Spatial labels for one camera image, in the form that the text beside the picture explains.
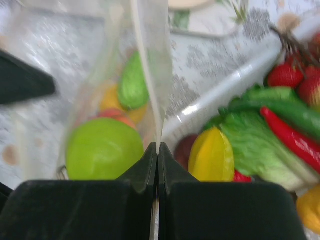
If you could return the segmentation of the yellow lemon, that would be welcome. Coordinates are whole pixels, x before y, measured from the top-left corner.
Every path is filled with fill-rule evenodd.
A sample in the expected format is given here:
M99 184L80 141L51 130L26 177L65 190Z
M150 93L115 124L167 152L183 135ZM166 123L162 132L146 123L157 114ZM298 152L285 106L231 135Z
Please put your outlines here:
M135 124L138 124L144 119L148 105L145 104L144 106L135 109L124 108L118 99L118 84L114 84L106 90L99 106L99 112L110 108L124 111Z

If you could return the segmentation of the clear dotted zip bag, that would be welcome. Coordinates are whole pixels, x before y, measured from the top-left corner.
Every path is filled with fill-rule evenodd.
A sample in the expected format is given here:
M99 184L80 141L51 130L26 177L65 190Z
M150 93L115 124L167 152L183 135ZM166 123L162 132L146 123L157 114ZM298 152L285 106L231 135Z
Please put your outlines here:
M117 179L161 141L173 79L167 1L19 7L6 48L56 85L15 108L22 179Z

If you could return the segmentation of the pink peach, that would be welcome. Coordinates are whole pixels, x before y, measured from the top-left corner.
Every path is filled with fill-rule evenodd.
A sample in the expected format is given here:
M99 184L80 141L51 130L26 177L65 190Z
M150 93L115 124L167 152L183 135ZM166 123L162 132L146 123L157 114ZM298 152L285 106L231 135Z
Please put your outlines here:
M98 118L111 118L114 120L117 120L119 122L122 122L128 126L130 126L133 129L136 128L136 124L126 115L126 113L120 109L117 108L107 108L103 111L101 111L98 115Z

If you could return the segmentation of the yellow star fruit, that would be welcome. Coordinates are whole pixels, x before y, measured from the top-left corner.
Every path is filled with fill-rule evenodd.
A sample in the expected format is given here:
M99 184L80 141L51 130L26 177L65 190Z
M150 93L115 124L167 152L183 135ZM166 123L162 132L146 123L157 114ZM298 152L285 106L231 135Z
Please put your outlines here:
M189 156L188 172L200 182L233 181L233 149L217 127L204 131L195 140Z

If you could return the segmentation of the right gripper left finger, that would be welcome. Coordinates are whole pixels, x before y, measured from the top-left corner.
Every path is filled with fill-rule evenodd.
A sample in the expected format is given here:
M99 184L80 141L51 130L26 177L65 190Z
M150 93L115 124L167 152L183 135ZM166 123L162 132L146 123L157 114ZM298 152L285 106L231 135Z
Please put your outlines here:
M3 240L152 240L157 147L116 180L30 180L0 214Z

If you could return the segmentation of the green apple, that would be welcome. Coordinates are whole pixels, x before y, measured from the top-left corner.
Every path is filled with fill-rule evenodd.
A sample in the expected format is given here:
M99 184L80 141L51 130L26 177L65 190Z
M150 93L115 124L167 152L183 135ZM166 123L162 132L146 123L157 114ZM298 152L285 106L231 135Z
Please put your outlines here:
M115 180L143 156L140 134L124 122L99 117L68 138L65 166L70 180Z

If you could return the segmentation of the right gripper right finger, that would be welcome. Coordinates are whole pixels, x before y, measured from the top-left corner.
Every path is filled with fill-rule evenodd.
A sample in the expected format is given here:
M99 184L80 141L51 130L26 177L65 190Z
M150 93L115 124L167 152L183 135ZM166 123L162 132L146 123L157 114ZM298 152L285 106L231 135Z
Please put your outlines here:
M265 182L200 182L162 143L158 153L159 239L304 240L291 195Z

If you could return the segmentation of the light green chayote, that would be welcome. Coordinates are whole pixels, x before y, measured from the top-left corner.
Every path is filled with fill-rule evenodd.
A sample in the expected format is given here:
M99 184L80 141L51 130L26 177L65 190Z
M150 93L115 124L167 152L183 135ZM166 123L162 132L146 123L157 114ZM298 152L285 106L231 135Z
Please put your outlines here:
M135 51L128 59L117 88L117 96L123 108L138 109L149 101L140 53Z

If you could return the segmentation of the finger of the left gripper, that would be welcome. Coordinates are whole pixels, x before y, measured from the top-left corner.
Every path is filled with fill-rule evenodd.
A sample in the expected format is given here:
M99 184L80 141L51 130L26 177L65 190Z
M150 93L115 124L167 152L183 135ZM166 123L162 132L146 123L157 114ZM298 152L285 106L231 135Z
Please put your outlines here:
M56 93L55 79L10 53L0 51L0 104L10 105L51 96Z

